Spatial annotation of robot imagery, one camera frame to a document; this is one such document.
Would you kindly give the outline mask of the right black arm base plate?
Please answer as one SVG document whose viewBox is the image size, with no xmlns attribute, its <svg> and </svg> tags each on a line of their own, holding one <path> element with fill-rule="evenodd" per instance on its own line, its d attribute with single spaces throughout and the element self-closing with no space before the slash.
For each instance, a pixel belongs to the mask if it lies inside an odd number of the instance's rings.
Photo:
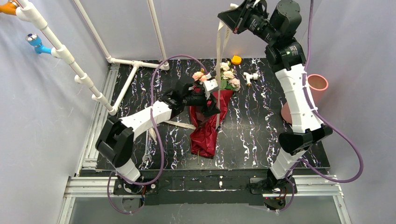
<svg viewBox="0 0 396 224">
<path fill-rule="evenodd" d="M 297 193 L 297 184 L 295 183 L 295 179 L 291 176 L 289 177 L 289 180 L 286 180 L 285 178 L 276 180 L 269 177 L 253 177 L 249 179 L 247 189 L 252 194 L 280 194 L 281 191 L 283 194 L 285 192 L 287 192 L 287 194 L 291 194 L 292 189 L 294 189 L 294 193 Z"/>
</svg>

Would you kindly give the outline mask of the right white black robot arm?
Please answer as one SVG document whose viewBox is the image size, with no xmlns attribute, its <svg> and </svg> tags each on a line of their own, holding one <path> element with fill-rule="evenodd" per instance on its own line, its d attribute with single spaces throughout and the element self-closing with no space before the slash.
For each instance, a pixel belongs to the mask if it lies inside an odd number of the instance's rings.
<svg viewBox="0 0 396 224">
<path fill-rule="evenodd" d="M 306 58 L 295 33 L 302 21 L 300 6 L 293 0 L 279 1 L 272 14 L 264 0 L 245 0 L 220 12 L 218 18 L 235 34 L 249 30 L 267 44 L 269 67 L 281 84 L 292 117 L 292 130 L 278 137 L 281 146 L 267 177 L 248 184 L 253 193 L 283 190 L 293 168 L 314 144 L 332 134 L 332 129 L 314 114 L 306 81 Z"/>
</svg>

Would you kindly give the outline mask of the red flower bouquet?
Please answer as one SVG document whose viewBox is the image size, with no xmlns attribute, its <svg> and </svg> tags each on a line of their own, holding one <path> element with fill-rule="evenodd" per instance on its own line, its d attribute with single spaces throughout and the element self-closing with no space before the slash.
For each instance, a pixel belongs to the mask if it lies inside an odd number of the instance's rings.
<svg viewBox="0 0 396 224">
<path fill-rule="evenodd" d="M 228 112 L 228 104 L 232 95 L 240 90 L 240 80 L 236 78 L 231 62 L 220 64 L 220 114 L 205 117 L 196 106 L 191 106 L 190 120 L 195 130 L 190 134 L 191 153 L 200 157 L 212 158 L 217 145 L 217 120 L 221 124 Z"/>
</svg>

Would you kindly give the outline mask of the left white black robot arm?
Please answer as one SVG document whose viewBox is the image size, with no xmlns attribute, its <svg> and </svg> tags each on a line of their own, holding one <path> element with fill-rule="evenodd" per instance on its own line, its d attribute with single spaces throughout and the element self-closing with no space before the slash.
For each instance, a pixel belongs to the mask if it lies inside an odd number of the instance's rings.
<svg viewBox="0 0 396 224">
<path fill-rule="evenodd" d="M 140 171 L 131 159 L 135 139 L 157 124 L 169 121 L 184 111 L 186 106 L 197 106 L 203 115 L 220 113 L 214 92 L 220 90 L 215 78 L 203 82 L 192 77 L 180 78 L 153 105 L 126 117 L 109 117 L 95 144 L 95 148 L 115 168 L 125 182 L 143 186 Z"/>
</svg>

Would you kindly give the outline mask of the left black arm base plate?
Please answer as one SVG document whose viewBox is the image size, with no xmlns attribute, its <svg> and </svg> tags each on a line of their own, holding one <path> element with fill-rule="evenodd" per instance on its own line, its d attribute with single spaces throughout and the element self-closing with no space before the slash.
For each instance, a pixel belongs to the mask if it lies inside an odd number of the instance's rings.
<svg viewBox="0 0 396 224">
<path fill-rule="evenodd" d="M 118 177 L 114 182 L 112 188 L 113 194 L 118 196 L 131 196 L 131 195 L 157 195 L 159 191 L 159 181 L 149 185 L 135 185 L 130 184 Z"/>
</svg>

